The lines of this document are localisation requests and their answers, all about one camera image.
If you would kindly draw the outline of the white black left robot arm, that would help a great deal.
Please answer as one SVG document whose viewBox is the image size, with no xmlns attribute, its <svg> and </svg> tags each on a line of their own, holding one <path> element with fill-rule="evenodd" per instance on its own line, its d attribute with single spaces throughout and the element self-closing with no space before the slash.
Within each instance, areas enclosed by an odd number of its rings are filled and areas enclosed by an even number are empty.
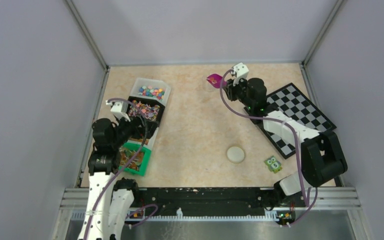
<svg viewBox="0 0 384 240">
<path fill-rule="evenodd" d="M 159 122 L 142 117 L 117 123 L 101 118 L 92 124 L 93 151 L 88 160 L 88 198 L 79 240 L 118 240 L 130 207 L 140 202 L 133 179 L 117 180 L 120 148 L 132 137 L 151 138 Z"/>
</svg>

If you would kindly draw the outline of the white round jar lid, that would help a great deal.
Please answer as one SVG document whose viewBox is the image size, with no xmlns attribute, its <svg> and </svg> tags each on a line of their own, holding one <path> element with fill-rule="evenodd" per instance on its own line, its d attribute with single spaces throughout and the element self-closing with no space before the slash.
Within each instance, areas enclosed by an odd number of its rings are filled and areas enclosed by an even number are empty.
<svg viewBox="0 0 384 240">
<path fill-rule="evenodd" d="M 245 160 L 245 151 L 240 146 L 231 146 L 226 151 L 226 157 L 229 162 L 239 164 Z"/>
</svg>

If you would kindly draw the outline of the white bin orange gummies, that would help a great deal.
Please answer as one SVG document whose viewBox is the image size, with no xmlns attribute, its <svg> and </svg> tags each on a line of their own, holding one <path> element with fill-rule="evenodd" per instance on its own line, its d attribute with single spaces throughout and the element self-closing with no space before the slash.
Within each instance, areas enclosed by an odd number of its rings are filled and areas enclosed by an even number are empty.
<svg viewBox="0 0 384 240">
<path fill-rule="evenodd" d="M 156 141 L 156 138 L 157 138 L 157 135 L 158 135 L 158 131 L 159 131 L 159 127 L 156 127 L 155 129 L 152 129 L 149 134 L 147 135 L 146 137 L 146 140 L 145 140 L 145 143 L 144 143 L 144 147 L 152 150 L 153 147 L 154 147 L 154 144 L 155 144 L 155 141 Z M 141 138 L 134 138 L 134 137 L 131 137 L 128 142 L 129 143 L 134 143 L 134 144 L 141 144 L 143 141 L 143 137 Z"/>
</svg>

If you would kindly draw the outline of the green owl number card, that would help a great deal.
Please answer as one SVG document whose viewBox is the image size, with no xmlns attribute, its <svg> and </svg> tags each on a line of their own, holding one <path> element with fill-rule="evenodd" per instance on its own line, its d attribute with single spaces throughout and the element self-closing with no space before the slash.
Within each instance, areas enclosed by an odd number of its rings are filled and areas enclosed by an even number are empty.
<svg viewBox="0 0 384 240">
<path fill-rule="evenodd" d="M 283 169 L 282 164 L 275 158 L 274 155 L 267 158 L 264 161 L 264 163 L 267 166 L 267 168 L 269 169 L 269 171 L 274 173 L 274 174 L 280 172 Z"/>
</svg>

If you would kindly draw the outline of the black bin mixed candies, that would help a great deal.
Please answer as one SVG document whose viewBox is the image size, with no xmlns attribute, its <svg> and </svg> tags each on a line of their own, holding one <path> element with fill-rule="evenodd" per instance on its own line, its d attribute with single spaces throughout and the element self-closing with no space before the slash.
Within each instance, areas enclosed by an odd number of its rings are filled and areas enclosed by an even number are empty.
<svg viewBox="0 0 384 240">
<path fill-rule="evenodd" d="M 138 110 L 128 103 L 122 107 L 122 111 L 129 117 L 139 117 L 143 113 L 146 120 L 152 124 L 160 126 L 166 106 L 153 98 L 143 96 L 130 96 L 128 101 L 132 102 Z"/>
</svg>

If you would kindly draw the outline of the black white chessboard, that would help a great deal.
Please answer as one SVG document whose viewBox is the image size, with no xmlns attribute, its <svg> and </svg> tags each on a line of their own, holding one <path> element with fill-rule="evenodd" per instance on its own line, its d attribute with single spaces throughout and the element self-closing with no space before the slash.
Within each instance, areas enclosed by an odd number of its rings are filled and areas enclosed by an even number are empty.
<svg viewBox="0 0 384 240">
<path fill-rule="evenodd" d="M 266 95 L 269 105 L 274 105 L 286 116 L 308 128 L 320 132 L 333 131 L 337 126 L 293 83 L 289 83 Z M 296 153 L 295 147 L 273 132 L 264 130 L 261 121 L 252 120 L 271 142 L 278 153 L 287 159 Z"/>
</svg>

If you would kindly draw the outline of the white bin round candies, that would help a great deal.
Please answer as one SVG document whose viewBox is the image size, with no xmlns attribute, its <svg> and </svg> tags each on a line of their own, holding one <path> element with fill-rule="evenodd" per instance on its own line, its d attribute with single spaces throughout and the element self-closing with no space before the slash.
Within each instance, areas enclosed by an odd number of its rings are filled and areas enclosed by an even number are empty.
<svg viewBox="0 0 384 240">
<path fill-rule="evenodd" d="M 171 93 L 171 87 L 162 80 L 138 77 L 131 88 L 130 97 L 156 100 L 165 107 Z"/>
</svg>

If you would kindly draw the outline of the magenta plastic scoop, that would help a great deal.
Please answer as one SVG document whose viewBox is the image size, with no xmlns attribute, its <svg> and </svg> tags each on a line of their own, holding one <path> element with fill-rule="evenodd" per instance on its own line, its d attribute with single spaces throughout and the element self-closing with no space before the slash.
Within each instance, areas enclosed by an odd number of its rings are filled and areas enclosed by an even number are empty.
<svg viewBox="0 0 384 240">
<path fill-rule="evenodd" d="M 223 81 L 223 76 L 217 73 L 206 76 L 205 80 L 215 89 L 219 89 L 220 86 L 226 86 L 226 82 Z"/>
</svg>

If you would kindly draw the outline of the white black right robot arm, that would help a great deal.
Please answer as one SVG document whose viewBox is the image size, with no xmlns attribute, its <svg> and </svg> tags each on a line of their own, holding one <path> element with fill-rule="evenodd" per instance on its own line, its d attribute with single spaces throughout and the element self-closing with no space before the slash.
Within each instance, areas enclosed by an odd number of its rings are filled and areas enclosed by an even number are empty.
<svg viewBox="0 0 384 240">
<path fill-rule="evenodd" d="M 234 114 L 278 135 L 295 148 L 297 171 L 274 184 L 273 200 L 277 205 L 287 206 L 298 192 L 307 202 L 310 188 L 320 187 L 348 170 L 336 133 L 309 128 L 269 104 L 262 79 L 222 79 L 220 96 L 226 106 L 227 101 L 244 105 L 244 114 L 233 110 Z"/>
</svg>

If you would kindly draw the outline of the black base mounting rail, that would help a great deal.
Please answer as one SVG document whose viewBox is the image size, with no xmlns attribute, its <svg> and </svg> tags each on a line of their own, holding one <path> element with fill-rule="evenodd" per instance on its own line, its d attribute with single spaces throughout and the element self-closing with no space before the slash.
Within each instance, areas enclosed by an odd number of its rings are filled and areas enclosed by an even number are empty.
<svg viewBox="0 0 384 240">
<path fill-rule="evenodd" d="M 134 194 L 132 207 L 157 205 L 155 216 L 263 216 L 275 208 L 304 207 L 301 195 L 284 197 L 272 187 L 149 187 Z"/>
</svg>

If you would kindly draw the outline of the green bin stick candies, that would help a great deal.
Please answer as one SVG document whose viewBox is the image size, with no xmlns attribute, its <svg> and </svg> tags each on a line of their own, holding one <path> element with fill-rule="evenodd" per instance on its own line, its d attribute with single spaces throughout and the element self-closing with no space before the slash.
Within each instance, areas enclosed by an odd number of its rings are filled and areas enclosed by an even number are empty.
<svg viewBox="0 0 384 240">
<path fill-rule="evenodd" d="M 121 170 L 123 166 L 130 160 L 130 158 L 137 152 L 140 145 L 136 143 L 127 142 L 119 148 L 121 160 L 118 169 Z M 133 175 L 145 176 L 148 168 L 148 163 L 152 155 L 152 150 L 142 147 L 140 152 L 136 155 L 130 164 L 124 168 L 125 172 Z"/>
</svg>

